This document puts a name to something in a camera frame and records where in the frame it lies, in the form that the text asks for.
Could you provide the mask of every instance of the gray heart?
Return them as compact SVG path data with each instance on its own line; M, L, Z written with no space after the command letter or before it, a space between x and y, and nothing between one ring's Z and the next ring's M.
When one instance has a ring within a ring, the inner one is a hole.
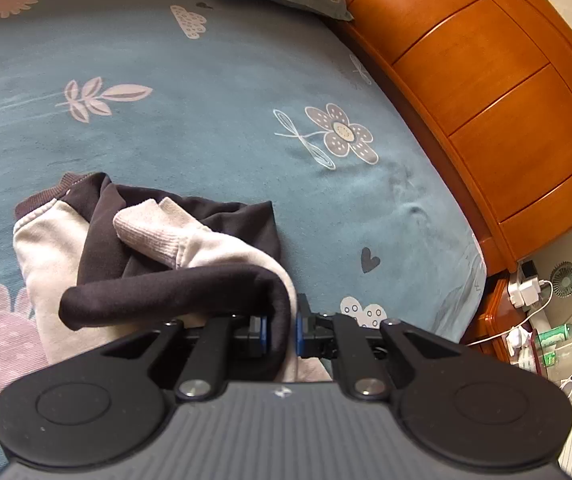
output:
M361 271L366 274L372 269L377 267L381 263L381 260L377 256L370 256L370 249L364 247L361 250Z

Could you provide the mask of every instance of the gray ribbed surface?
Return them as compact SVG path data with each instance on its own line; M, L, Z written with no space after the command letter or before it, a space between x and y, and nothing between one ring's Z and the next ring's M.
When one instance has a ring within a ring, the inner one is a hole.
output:
M149 447L105 468L56 474L12 465L0 480L480 479L426 455L381 404L355 402L336 383L233 383L186 404ZM510 478L565 478L553 468Z

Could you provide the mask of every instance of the bed frame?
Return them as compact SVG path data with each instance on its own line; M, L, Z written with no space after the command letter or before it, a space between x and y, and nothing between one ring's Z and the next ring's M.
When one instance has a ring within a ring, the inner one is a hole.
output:
M488 273L572 227L572 30L548 0L346 0L328 22L415 134Z

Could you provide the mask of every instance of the fan grille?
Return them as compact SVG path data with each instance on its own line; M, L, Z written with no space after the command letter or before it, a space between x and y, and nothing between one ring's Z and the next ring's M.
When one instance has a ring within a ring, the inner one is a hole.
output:
M567 298L572 294L572 263L558 263L550 273L553 292L560 298Z

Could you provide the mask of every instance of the wooden bedside table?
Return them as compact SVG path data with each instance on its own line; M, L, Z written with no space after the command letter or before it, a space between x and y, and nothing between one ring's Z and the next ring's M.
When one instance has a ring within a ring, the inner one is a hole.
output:
M515 308L509 300L508 273L491 276L486 280L482 302L461 338L461 344L500 334L521 323L525 317L522 310ZM509 363L508 350L501 337L471 348Z

